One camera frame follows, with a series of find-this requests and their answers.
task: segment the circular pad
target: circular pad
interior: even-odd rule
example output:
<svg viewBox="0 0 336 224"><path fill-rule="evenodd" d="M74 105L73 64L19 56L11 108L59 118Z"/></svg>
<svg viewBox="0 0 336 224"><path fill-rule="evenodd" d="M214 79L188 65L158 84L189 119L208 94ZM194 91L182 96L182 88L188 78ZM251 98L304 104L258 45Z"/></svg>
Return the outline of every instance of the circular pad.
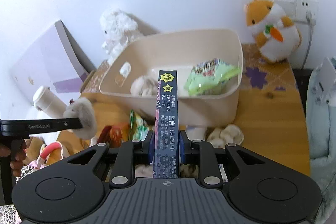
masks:
<svg viewBox="0 0 336 224"><path fill-rule="evenodd" d="M60 200L67 198L75 191L72 180L65 178L51 178L42 181L36 187L36 193L47 200Z"/></svg>
<svg viewBox="0 0 336 224"><path fill-rule="evenodd" d="M270 178L258 183L258 191L265 198L284 201L295 196L297 188L295 184L289 180Z"/></svg>
<svg viewBox="0 0 336 224"><path fill-rule="evenodd" d="M20 180L13 188L16 210L33 223L67 223L97 208L105 195L101 180L86 165L62 161Z"/></svg>

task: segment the plush carrot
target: plush carrot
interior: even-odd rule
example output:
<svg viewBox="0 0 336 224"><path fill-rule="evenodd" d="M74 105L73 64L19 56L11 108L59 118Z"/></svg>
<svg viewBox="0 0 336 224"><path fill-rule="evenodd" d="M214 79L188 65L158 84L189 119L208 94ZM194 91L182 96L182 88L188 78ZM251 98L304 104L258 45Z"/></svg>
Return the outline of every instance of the plush carrot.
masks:
<svg viewBox="0 0 336 224"><path fill-rule="evenodd" d="M284 38L282 37L281 35L281 32L277 29L277 28L274 28L273 25L266 25L266 33L269 33L271 34L271 36L278 40L279 42L283 42L284 41Z"/></svg>

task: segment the green snack bag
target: green snack bag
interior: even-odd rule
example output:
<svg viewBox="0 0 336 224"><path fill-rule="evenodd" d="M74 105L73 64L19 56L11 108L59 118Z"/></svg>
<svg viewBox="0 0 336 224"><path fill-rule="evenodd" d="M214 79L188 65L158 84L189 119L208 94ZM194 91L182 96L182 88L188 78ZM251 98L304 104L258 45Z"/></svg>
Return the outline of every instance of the green snack bag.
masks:
<svg viewBox="0 0 336 224"><path fill-rule="evenodd" d="M238 75L240 69L214 58L193 67L184 85L189 95L218 95L229 79Z"/></svg>
<svg viewBox="0 0 336 224"><path fill-rule="evenodd" d="M144 141L149 130L153 130L153 126L141 118L133 109L131 110L131 130L129 140Z"/></svg>

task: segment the orange and white plush hamster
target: orange and white plush hamster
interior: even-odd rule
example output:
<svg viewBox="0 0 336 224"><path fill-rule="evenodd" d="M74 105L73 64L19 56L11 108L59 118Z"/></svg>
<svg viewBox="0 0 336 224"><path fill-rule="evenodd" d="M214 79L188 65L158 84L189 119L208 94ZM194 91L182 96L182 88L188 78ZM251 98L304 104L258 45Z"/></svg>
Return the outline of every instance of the orange and white plush hamster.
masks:
<svg viewBox="0 0 336 224"><path fill-rule="evenodd" d="M244 11L247 27L268 62L281 61L300 46L301 34L278 4L254 0L244 6Z"/></svg>

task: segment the black handle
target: black handle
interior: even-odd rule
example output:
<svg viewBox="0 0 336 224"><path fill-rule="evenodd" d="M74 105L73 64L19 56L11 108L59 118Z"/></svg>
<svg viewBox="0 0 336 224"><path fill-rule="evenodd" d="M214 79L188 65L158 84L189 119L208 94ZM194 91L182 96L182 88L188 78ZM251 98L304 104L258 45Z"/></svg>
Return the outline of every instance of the black handle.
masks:
<svg viewBox="0 0 336 224"><path fill-rule="evenodd" d="M110 188L124 188L134 182L133 151L142 147L142 141L131 140L121 144L111 172Z"/></svg>
<svg viewBox="0 0 336 224"><path fill-rule="evenodd" d="M83 128L79 118L0 121L2 136L28 139L31 134Z"/></svg>
<svg viewBox="0 0 336 224"><path fill-rule="evenodd" d="M193 140L191 141L191 148L199 150L199 183L206 188L222 187L223 179L212 144L206 141Z"/></svg>
<svg viewBox="0 0 336 224"><path fill-rule="evenodd" d="M0 157L0 206L12 204L15 177L9 164L11 161L15 161L15 155L21 149L22 143L22 139L1 140L1 144L7 146L11 150L11 154L8 157Z"/></svg>

